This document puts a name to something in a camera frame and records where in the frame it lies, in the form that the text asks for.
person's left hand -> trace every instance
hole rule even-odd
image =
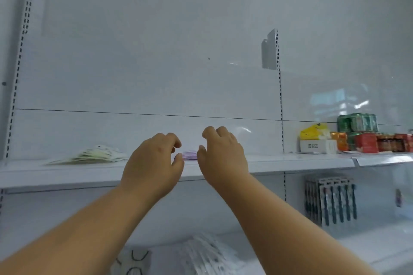
[[[181,142],[173,133],[158,133],[145,140],[126,163],[120,186],[128,192],[144,188],[157,202],[175,187],[183,172],[181,153],[171,163],[171,153],[179,147]]]

red product box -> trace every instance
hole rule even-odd
[[[404,151],[413,153],[413,135],[412,134],[396,134],[396,139],[403,139]]]
[[[379,153],[377,137],[374,133],[363,133],[354,138],[357,151],[362,153]]]

yellow packaging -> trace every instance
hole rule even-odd
[[[330,129],[324,123],[314,124],[300,132],[300,140],[331,139]]]

forearm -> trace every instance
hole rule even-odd
[[[101,275],[151,209],[140,193],[116,187],[0,264],[1,274]]]
[[[376,274],[250,174],[217,192],[239,220],[267,275]]]

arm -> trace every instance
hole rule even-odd
[[[203,133],[205,179],[234,212],[267,275],[376,272],[248,173],[242,146],[225,127]]]
[[[121,183],[2,263],[0,274],[102,275],[129,236],[178,182],[184,162],[172,133],[144,141],[130,157]]]

